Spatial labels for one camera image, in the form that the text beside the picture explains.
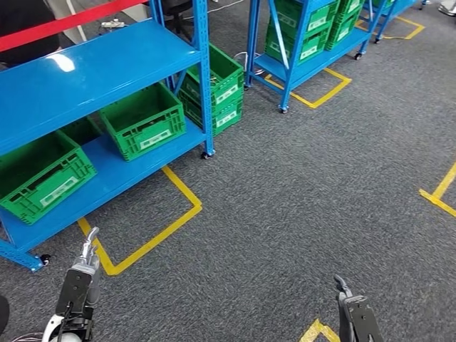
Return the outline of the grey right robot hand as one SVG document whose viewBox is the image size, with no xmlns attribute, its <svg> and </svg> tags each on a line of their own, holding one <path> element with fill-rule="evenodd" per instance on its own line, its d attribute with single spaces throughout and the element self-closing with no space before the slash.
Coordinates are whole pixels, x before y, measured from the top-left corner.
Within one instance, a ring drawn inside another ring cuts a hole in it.
<svg viewBox="0 0 456 342">
<path fill-rule="evenodd" d="M 339 291 L 337 296 L 339 310 L 339 338 L 340 342 L 356 342 L 355 331 L 350 315 L 347 313 L 345 299 L 353 296 L 352 291 L 347 282 L 339 275 L 334 276 L 336 282 L 336 288 Z"/>
</svg>

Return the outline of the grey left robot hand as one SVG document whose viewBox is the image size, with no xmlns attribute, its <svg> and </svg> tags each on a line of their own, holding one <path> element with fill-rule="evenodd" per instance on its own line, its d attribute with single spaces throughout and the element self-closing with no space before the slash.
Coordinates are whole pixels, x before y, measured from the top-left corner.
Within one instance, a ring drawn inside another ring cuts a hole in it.
<svg viewBox="0 0 456 342">
<path fill-rule="evenodd" d="M 98 227 L 91 228 L 83 243 L 79 256 L 81 263 L 84 265 L 85 270 L 89 271 L 92 275 L 92 280 L 87 295 L 88 304 L 92 306 L 100 297 L 100 258 L 96 253 L 97 246 L 94 245 L 94 240 L 99 231 Z"/>
</svg>

